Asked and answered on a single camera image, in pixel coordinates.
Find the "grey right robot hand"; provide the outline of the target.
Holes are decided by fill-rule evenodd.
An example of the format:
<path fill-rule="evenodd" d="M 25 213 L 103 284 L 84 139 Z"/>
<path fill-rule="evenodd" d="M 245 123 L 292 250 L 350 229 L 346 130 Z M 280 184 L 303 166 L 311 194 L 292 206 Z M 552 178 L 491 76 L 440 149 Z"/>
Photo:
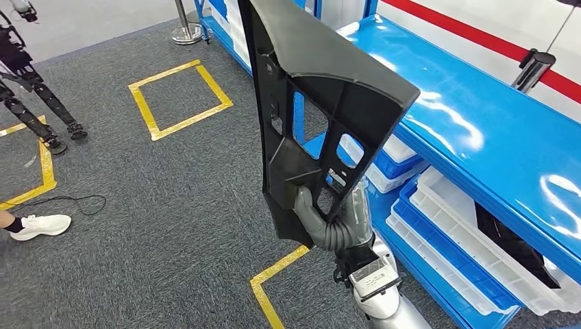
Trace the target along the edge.
<path fill-rule="evenodd" d="M 327 251 L 341 251 L 371 240 L 371 216 L 366 193 L 368 182 L 362 178 L 347 196 L 337 218 L 329 223 L 315 210 L 312 193 L 300 187 L 295 198 L 294 212 L 313 243 Z"/>

